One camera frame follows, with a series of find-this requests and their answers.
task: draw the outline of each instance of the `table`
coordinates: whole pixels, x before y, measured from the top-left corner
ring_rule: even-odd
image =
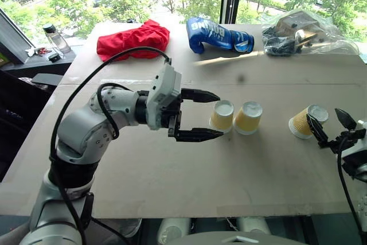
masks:
[[[77,85],[99,64],[99,36],[136,27],[98,24],[34,124],[4,181],[0,214],[29,215],[44,172],[49,167],[49,141],[58,112]],[[255,36],[252,56],[206,47],[203,55],[188,46],[184,25],[171,30],[166,53],[182,73],[182,86],[209,90],[228,99],[236,112],[255,100],[264,113],[257,133],[235,131],[203,143],[178,143],[167,130],[146,126],[120,132],[95,174],[94,215],[102,218],[223,217],[309,215],[349,212],[330,150],[314,138],[301,140],[288,120],[312,103],[328,109],[325,131],[342,130],[333,111],[339,107],[356,119],[366,116],[366,67],[358,56],[312,55],[272,58],[263,54],[259,25],[231,25]],[[71,104],[81,107],[101,82],[114,80],[131,89],[148,89],[162,59],[129,59],[107,66]],[[208,127],[214,103],[184,102],[182,129]],[[356,199],[360,184],[346,177]]]

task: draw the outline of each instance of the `red cloth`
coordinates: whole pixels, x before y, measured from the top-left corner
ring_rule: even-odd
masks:
[[[137,46],[150,46],[159,50],[166,50],[170,38],[170,31],[161,27],[159,23],[148,20],[137,29],[131,29],[108,36],[98,38],[97,54],[103,62],[113,55],[124,50]],[[120,57],[118,60],[125,60],[129,56],[152,59],[159,54],[149,51],[134,52]]]

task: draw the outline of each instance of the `windowsill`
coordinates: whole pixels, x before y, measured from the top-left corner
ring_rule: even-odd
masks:
[[[72,46],[71,51],[69,53],[64,54],[65,56],[63,59],[55,61],[54,63],[48,60],[48,56],[54,53],[54,51],[52,51],[47,55],[29,57],[24,64],[7,63],[1,66],[0,70],[9,71],[9,70],[29,69],[34,67],[44,67],[44,66],[53,66],[57,64],[72,63],[82,47],[83,47],[82,45]]]

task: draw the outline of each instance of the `black chair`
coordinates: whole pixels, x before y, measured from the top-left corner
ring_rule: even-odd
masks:
[[[50,96],[0,71],[0,181]]]

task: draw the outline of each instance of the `black cable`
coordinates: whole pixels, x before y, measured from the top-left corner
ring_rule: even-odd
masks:
[[[104,224],[103,222],[99,221],[98,219],[92,217],[91,220],[98,224],[99,226],[102,226],[103,228],[109,230],[110,232],[114,233],[116,236],[118,236],[122,241],[125,242],[126,245],[132,245],[130,241],[127,240],[126,237],[124,237],[122,234],[120,234],[118,231],[116,231],[115,229],[111,228],[110,226]]]
[[[139,52],[139,51],[150,51],[150,52],[155,52],[155,53],[159,53],[160,55],[162,55],[165,58],[165,63],[169,63],[171,62],[171,59],[161,50],[153,48],[153,47],[147,47],[147,46],[142,46],[142,47],[134,47],[134,48],[130,48],[128,50],[125,50],[123,52],[120,52],[114,56],[112,56],[111,58],[109,58],[107,61],[105,61],[103,64],[101,64],[100,66],[98,66],[81,84],[79,84],[79,86],[74,90],[74,92],[71,94],[71,96],[67,99],[67,101],[65,102],[64,106],[62,107],[56,122],[55,122],[55,126],[53,128],[52,131],[52,135],[51,135],[51,143],[50,143],[50,160],[52,162],[52,165],[54,165],[55,167],[57,167],[56,165],[56,160],[57,160],[57,154],[56,154],[56,137],[57,137],[57,130],[58,127],[61,123],[61,120],[63,119],[63,116],[67,110],[67,108],[69,107],[70,103],[72,102],[72,100],[75,98],[75,96],[80,92],[80,90],[99,72],[101,71],[106,65],[112,63],[113,61],[115,61],[116,59],[127,55],[129,53],[132,52]],[[81,235],[81,239],[82,239],[82,244],[86,245],[86,239],[85,239],[85,233],[84,233],[84,228],[83,225],[80,221],[79,216],[77,215],[77,212],[68,196],[68,194],[65,191],[65,188],[63,187],[63,184],[61,182],[61,177],[59,175],[59,171],[57,170],[57,168],[54,169],[56,172],[54,172],[54,176],[55,176],[55,184],[58,187],[58,190],[60,192],[61,197],[63,198],[63,200],[65,201],[65,204],[68,207],[68,210],[70,212],[70,214],[72,215],[75,225],[77,227],[77,230],[79,231],[80,235]]]
[[[74,222],[76,224],[76,228],[80,233],[81,243],[82,243],[82,245],[87,245],[87,238],[85,237],[83,224],[81,223],[79,215],[77,214],[77,212],[76,212],[76,210],[73,206],[73,203],[71,202],[67,192],[65,191],[65,188],[64,188],[64,186],[63,186],[63,184],[60,180],[60,175],[59,175],[59,172],[58,172],[57,168],[53,168],[52,172],[53,172],[54,180],[56,182],[55,184],[58,187],[58,191],[60,192],[61,197],[63,198],[65,204],[67,205],[67,207],[69,209],[69,212],[70,212],[71,216],[73,217]]]
[[[98,89],[97,89],[97,100],[98,100],[98,104],[103,112],[103,114],[106,116],[108,122],[111,124],[112,128],[114,129],[114,136],[112,137],[112,139],[117,139],[120,136],[120,131],[119,128],[115,122],[115,120],[112,118],[111,114],[108,112],[106,106],[104,105],[106,102],[103,101],[102,99],[102,89],[106,86],[112,86],[112,87],[120,87],[124,90],[129,90],[130,89],[126,88],[125,86],[122,86],[120,84],[116,84],[116,83],[104,83],[101,84]]]
[[[339,145],[339,148],[338,148],[338,158],[337,158],[338,173],[339,173],[340,182],[342,183],[342,187],[343,187],[343,190],[344,190],[344,193],[345,193],[346,201],[348,202],[348,205],[349,205],[349,208],[352,212],[354,221],[356,222],[356,225],[357,225],[357,228],[358,228],[358,233],[359,233],[359,235],[361,237],[361,240],[362,240],[362,245],[366,245],[366,243],[365,243],[366,233],[363,232],[363,230],[362,230],[361,223],[358,219],[356,210],[354,209],[352,200],[350,199],[350,195],[349,195],[348,188],[346,186],[345,179],[344,179],[344,176],[343,176],[343,171],[342,171],[342,149],[343,149],[344,143],[347,140],[348,140],[348,138],[344,137],[343,140],[341,141],[340,145]]]

